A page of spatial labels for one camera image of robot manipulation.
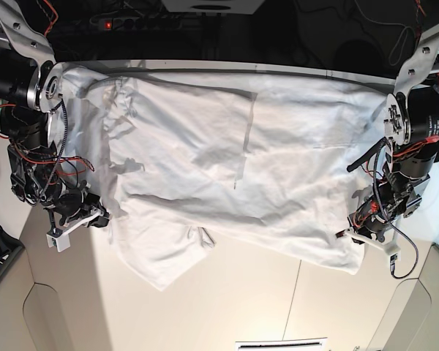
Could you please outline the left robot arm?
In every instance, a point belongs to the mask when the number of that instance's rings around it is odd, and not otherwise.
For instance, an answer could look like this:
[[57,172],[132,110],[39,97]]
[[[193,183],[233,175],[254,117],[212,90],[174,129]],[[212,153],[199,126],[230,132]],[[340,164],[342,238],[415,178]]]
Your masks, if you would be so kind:
[[351,173],[366,166],[372,191],[348,215],[343,235],[381,250],[391,263],[401,252],[396,222],[419,208],[429,172],[439,162],[439,78],[433,69],[438,56],[439,24],[422,30],[414,54],[400,68],[386,97],[384,135],[347,167]]

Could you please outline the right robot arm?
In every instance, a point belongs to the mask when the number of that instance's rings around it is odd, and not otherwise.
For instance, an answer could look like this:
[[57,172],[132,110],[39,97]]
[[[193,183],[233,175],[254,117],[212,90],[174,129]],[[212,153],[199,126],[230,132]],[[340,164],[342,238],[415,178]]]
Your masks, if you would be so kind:
[[0,137],[9,142],[11,190],[48,212],[51,239],[110,220],[80,177],[92,163],[65,154],[70,119],[61,80],[47,34],[33,30],[17,1],[0,1]]

